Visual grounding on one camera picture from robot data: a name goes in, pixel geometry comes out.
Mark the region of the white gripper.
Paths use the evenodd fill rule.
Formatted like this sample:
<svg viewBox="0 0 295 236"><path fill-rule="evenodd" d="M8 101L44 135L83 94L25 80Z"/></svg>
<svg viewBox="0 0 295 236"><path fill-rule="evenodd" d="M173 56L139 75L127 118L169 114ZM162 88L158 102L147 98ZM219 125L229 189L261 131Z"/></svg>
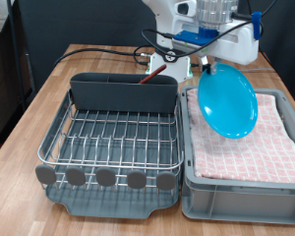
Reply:
<svg viewBox="0 0 295 236"><path fill-rule="evenodd" d="M207 56L247 65L258 57L260 23L234 20L203 20L196 17L175 17L171 44L174 49L201 58L202 71L215 75L221 60L210 65Z"/></svg>

